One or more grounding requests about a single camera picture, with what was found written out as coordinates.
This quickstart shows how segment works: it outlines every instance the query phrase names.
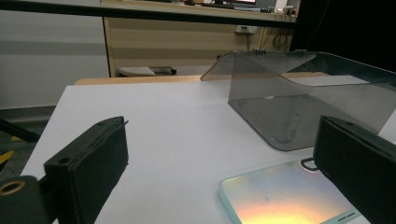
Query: white tabletop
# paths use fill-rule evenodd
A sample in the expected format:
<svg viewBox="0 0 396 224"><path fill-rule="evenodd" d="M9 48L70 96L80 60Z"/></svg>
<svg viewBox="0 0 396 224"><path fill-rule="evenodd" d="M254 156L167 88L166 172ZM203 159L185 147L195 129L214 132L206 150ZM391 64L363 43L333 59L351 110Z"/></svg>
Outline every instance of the white tabletop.
<svg viewBox="0 0 396 224"><path fill-rule="evenodd" d="M69 86L22 174L40 178L44 162L94 123L124 116L129 165L96 223L231 223L218 196L222 179L312 157L313 150L269 147L228 105L229 86ZM391 127L384 128L390 138Z"/></svg>

